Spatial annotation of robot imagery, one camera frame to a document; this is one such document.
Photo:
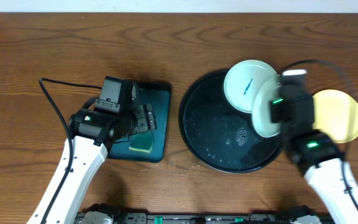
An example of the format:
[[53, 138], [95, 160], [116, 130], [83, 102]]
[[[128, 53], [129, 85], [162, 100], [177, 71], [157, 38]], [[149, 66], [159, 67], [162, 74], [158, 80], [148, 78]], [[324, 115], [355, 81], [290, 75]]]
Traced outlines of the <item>green yellow sponge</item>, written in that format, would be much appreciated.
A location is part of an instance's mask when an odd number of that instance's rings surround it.
[[132, 151], [143, 152], [149, 154], [153, 148], [154, 138], [151, 132], [136, 134], [133, 141], [129, 145]]

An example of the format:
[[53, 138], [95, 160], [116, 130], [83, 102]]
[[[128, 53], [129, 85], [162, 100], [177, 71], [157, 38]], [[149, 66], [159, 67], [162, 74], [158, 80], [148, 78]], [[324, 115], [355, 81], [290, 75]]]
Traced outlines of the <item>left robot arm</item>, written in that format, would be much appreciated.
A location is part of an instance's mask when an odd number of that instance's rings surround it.
[[29, 223], [73, 223], [85, 193], [113, 144], [157, 128], [150, 104], [122, 114], [82, 108], [65, 126], [57, 169]]

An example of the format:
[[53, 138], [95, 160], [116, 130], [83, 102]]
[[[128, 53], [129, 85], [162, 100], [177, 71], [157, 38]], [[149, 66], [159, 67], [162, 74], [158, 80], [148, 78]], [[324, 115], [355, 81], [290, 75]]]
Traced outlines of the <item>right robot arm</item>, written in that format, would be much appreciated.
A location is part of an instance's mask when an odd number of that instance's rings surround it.
[[334, 223], [358, 223], [358, 184], [345, 154], [310, 124], [282, 122], [280, 132], [288, 158], [323, 201]]

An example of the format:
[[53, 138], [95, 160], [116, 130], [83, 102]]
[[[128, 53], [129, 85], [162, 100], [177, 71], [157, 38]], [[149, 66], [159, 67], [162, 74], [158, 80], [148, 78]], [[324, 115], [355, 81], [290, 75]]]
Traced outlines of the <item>pale green plate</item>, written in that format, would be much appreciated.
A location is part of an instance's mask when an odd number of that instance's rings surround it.
[[271, 138], [280, 133], [278, 123], [272, 122], [270, 102], [279, 98], [280, 83], [277, 76], [267, 79], [256, 94], [252, 107], [252, 124], [256, 133]]

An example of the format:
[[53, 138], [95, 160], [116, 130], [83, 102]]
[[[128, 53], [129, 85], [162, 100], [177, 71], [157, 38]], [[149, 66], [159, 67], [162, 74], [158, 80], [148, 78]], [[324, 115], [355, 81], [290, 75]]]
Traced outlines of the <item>yellow plate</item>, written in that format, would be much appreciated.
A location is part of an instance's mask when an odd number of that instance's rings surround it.
[[336, 143], [358, 137], [358, 103], [339, 90], [322, 90], [313, 96], [313, 128], [327, 134]]

